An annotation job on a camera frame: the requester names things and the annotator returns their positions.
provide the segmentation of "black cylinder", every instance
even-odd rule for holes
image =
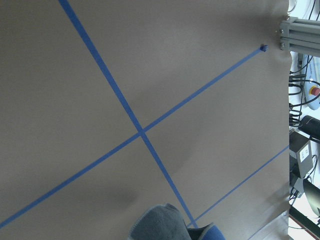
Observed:
[[[299,129],[310,135],[310,140],[320,143],[320,120],[306,115],[301,120],[302,126]]]

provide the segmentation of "red button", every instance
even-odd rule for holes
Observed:
[[[314,96],[318,96],[320,94],[320,88],[318,88],[318,87],[312,88],[311,94]]]

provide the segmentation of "dark gray fabric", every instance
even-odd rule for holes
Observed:
[[[150,208],[132,227],[129,240],[191,240],[184,219],[171,204]]]

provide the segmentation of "white label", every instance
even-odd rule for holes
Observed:
[[[309,156],[309,145],[300,151],[300,161],[303,162]]]

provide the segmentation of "blue tape line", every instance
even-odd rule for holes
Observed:
[[[192,93],[190,96],[188,96],[187,98],[185,98],[183,101],[181,101],[180,103],[178,103],[176,106],[174,106],[173,108],[171,108],[169,111],[167,111],[165,114],[163,114],[161,117],[159,117],[158,119],[156,119],[155,121],[153,121],[152,123],[150,123],[148,126],[146,126],[143,130],[145,132],[147,132],[148,130],[150,130],[151,128],[153,128],[155,125],[157,125],[158,123],[160,123],[162,120],[164,120],[165,118],[167,118],[168,116],[170,116],[171,114],[173,114],[175,111],[177,111],[179,108],[181,108],[183,105],[185,105],[186,103],[190,102],[192,99],[194,99],[196,96],[198,96],[199,94],[201,94],[203,91],[205,91],[206,89],[208,89],[209,87],[211,87],[213,84],[217,83],[219,80],[221,80],[222,78],[224,78],[226,75],[228,75],[229,73],[231,73],[233,70],[237,69],[238,67],[240,67],[242,64],[244,64],[245,62],[247,62],[249,59],[253,58],[255,55],[257,55],[258,53],[260,53],[261,51],[265,52],[268,49],[268,45],[264,45],[265,48],[263,48],[264,50],[262,50],[262,47],[259,47],[257,50],[253,51],[252,53],[250,53],[248,56],[244,57],[243,59],[241,59],[240,61],[238,61],[236,64],[234,64],[233,66],[231,66],[230,68],[228,68],[226,71],[224,71],[223,73],[221,73],[219,76],[215,77],[213,80],[211,80],[210,82],[208,82],[206,85],[204,85],[203,87],[201,87],[200,89],[198,89],[197,91],[195,91],[194,93]]]
[[[80,170],[79,172],[77,172],[76,174],[74,174],[73,176],[71,176],[70,178],[65,180],[64,182],[60,183],[58,186],[56,186],[53,189],[51,189],[50,191],[48,191],[46,194],[42,195],[41,197],[39,197],[35,201],[31,202],[26,207],[22,208],[20,211],[16,212],[12,216],[10,216],[9,218],[7,218],[3,222],[1,222],[0,223],[0,229],[3,228],[4,226],[8,225],[9,223],[14,221],[15,219],[19,218],[21,215],[25,214],[29,210],[33,209],[35,206],[37,206],[38,204],[40,204],[41,202],[43,202],[44,200],[46,200],[47,198],[49,198],[50,196],[55,194],[56,192],[58,192],[61,189],[63,189],[64,187],[66,187],[67,185],[72,183],[74,180],[78,179],[83,174],[87,173],[88,171],[90,171],[91,169],[96,167],[98,164],[102,163],[107,158],[111,157],[113,154],[115,154],[120,149],[122,149],[125,146],[127,146],[129,143],[131,143],[133,140],[135,140],[139,136],[140,136],[140,134],[136,133],[135,135],[130,137],[128,140],[124,141],[123,143],[121,143],[120,145],[116,146],[114,149],[112,149],[111,151],[109,151],[108,153],[106,153],[105,155],[100,157],[98,160],[96,160],[93,163],[91,163],[90,165],[86,166],[85,168],[83,168],[82,170]]]
[[[229,191],[226,195],[224,195],[222,198],[220,198],[215,204],[210,206],[207,210],[205,210],[203,213],[201,213],[197,218],[195,218],[195,221],[198,221],[200,218],[202,218],[205,214],[207,214],[209,211],[211,211],[215,206],[217,206],[219,203],[221,203],[224,199],[226,199],[230,194],[232,194],[235,190],[237,190],[241,185],[243,185],[245,182],[247,182],[250,178],[252,178],[254,175],[256,175],[258,172],[260,172],[265,166],[267,166],[269,163],[271,163],[274,159],[276,159],[278,156],[280,156],[284,151],[286,151],[289,148],[289,146],[286,146],[284,149],[282,149],[280,152],[278,152],[274,157],[272,157],[269,161],[267,161],[265,164],[263,164],[261,167],[259,167],[256,171],[254,171],[252,174],[250,174],[245,180],[240,182],[237,186],[235,186],[231,191]]]
[[[70,6],[67,0],[59,0],[62,8],[64,9],[65,13],[68,15],[70,21],[72,22],[74,28],[79,33],[80,37],[82,38],[84,44],[90,51],[91,55],[93,56],[95,62],[98,64],[101,72],[103,73],[105,79],[110,84],[112,90],[114,91],[115,95],[119,99],[120,103],[122,104],[124,110],[130,117],[132,123],[134,124],[135,128],[140,132],[142,130],[141,125],[138,122],[137,117],[135,116],[134,112],[132,111],[131,107],[129,106],[127,100],[125,99],[125,96],[122,94],[120,88],[118,87],[114,77],[112,76],[111,72],[109,71],[107,65],[103,61],[102,57],[100,56],[99,52],[97,51],[94,43],[91,41],[89,35],[87,34],[85,28],[79,21],[76,13]]]
[[[157,154],[154,146],[152,145],[152,143],[150,142],[149,138],[147,137],[147,135],[143,132],[141,134],[141,137],[145,143],[145,145],[147,146],[147,148],[149,149],[150,153],[152,154],[153,158],[155,159],[157,165],[159,166],[159,168],[161,169],[164,177],[166,178],[167,182],[169,183],[170,187],[172,188],[174,194],[176,195],[176,197],[178,198],[180,204],[182,205],[184,211],[186,212],[186,214],[188,215],[191,224],[195,227],[198,228],[196,221],[194,220],[194,217],[192,216],[191,212],[189,211],[184,199],[182,198],[181,194],[179,193],[176,185],[174,184],[173,180],[171,179],[167,169],[165,168],[164,164],[162,163],[159,155]]]
[[[137,131],[139,132],[139,134],[143,138],[144,143],[147,145],[150,153],[152,154],[152,156],[154,157],[154,159],[157,162],[158,166],[160,167],[163,175],[165,176],[166,180],[168,181],[169,185],[171,186],[171,188],[172,188],[173,192],[175,193],[176,197],[180,201],[180,204],[182,205],[182,207],[185,210],[185,212],[188,214],[188,217],[190,218],[190,221],[192,223],[195,223],[194,218],[192,217],[192,215],[191,215],[186,203],[184,202],[184,200],[181,197],[178,189],[176,188],[175,184],[173,183],[171,177],[169,176],[168,171],[166,170],[164,164],[160,160],[160,158],[159,158],[158,154],[156,153],[155,149],[151,145],[151,142],[149,141],[147,135],[143,131],[143,129],[142,129],[137,117],[135,116],[134,112],[132,111],[131,107],[129,106],[129,103],[127,102],[125,96],[123,95],[123,93],[121,92],[120,88],[118,87],[118,85],[117,85],[116,81],[114,80],[113,76],[111,75],[107,65],[105,64],[105,62],[101,58],[99,52],[97,51],[95,45],[93,44],[93,42],[91,41],[90,37],[88,36],[88,34],[87,34],[86,30],[84,29],[83,25],[81,24],[81,22],[79,21],[78,17],[76,16],[76,13],[74,12],[74,10],[72,9],[72,7],[70,6],[70,4],[68,3],[67,0],[59,0],[59,2],[61,4],[61,6],[63,7],[65,13],[68,15],[68,17],[69,17],[70,21],[72,22],[73,26],[75,27],[75,29],[77,30],[77,32],[81,36],[84,44],[86,45],[86,47],[90,51],[90,53],[93,56],[94,60],[98,64],[100,70],[102,71],[104,77],[106,78],[106,80],[110,84],[110,86],[113,89],[115,95],[117,96],[117,98],[121,102],[123,108],[125,109],[126,113],[130,117],[130,119],[131,119],[132,123],[134,124],[135,128],[137,129]]]

